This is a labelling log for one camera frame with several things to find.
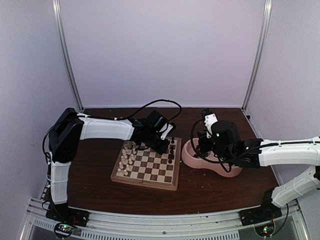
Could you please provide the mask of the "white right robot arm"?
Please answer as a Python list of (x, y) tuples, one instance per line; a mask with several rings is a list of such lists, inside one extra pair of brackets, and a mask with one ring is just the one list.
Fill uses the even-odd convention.
[(259, 220), (268, 220), (276, 208), (284, 207), (320, 186), (320, 138), (301, 140), (241, 140), (234, 122), (203, 120), (205, 130), (199, 134), (195, 152), (211, 164), (229, 167), (298, 167), (300, 173), (282, 185), (265, 192), (256, 210)]

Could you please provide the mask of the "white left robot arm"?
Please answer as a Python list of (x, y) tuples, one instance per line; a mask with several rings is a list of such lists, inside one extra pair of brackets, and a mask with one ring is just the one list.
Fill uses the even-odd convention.
[(107, 139), (144, 144), (158, 154), (169, 147), (167, 136), (176, 129), (176, 124), (157, 110), (142, 118), (98, 117), (66, 108), (48, 131), (48, 153), (50, 166), (50, 193), (55, 204), (52, 213), (61, 222), (72, 218), (72, 211), (64, 204), (68, 202), (69, 171), (76, 158), (81, 141)]

